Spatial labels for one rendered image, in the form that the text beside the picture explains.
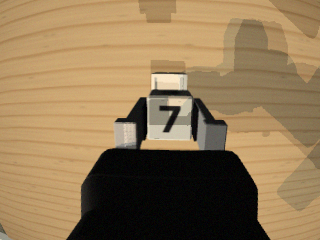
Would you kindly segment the white cube with black number 7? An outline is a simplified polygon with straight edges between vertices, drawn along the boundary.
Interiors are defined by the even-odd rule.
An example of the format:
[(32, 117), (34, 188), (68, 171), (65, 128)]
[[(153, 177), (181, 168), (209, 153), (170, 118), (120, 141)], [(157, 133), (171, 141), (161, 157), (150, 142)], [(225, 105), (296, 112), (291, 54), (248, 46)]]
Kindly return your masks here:
[(147, 138), (191, 140), (193, 104), (188, 90), (152, 89), (147, 97)]

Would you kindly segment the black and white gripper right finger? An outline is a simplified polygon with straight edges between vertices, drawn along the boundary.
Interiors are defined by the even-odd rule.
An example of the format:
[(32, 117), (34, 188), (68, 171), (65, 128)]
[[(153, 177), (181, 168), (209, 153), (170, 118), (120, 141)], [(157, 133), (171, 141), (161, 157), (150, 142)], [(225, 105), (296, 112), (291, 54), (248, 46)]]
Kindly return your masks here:
[(199, 150), (225, 150), (228, 125), (215, 120), (200, 98), (194, 98), (192, 137)]

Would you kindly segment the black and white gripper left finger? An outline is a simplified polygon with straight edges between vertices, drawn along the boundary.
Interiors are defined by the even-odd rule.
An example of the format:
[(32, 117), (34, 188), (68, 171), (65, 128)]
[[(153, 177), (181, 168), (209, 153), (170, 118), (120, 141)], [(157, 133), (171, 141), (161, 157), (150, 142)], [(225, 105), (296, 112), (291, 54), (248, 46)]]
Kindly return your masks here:
[(126, 118), (114, 122), (115, 148), (140, 149), (148, 133), (147, 97), (140, 97)]

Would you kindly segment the cream rectangular tray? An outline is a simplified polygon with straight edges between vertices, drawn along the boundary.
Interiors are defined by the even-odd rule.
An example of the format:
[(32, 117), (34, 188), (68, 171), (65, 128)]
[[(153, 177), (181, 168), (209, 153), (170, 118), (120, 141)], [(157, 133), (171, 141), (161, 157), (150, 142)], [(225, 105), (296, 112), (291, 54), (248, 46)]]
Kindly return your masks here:
[(187, 89), (187, 74), (152, 73), (151, 89)]

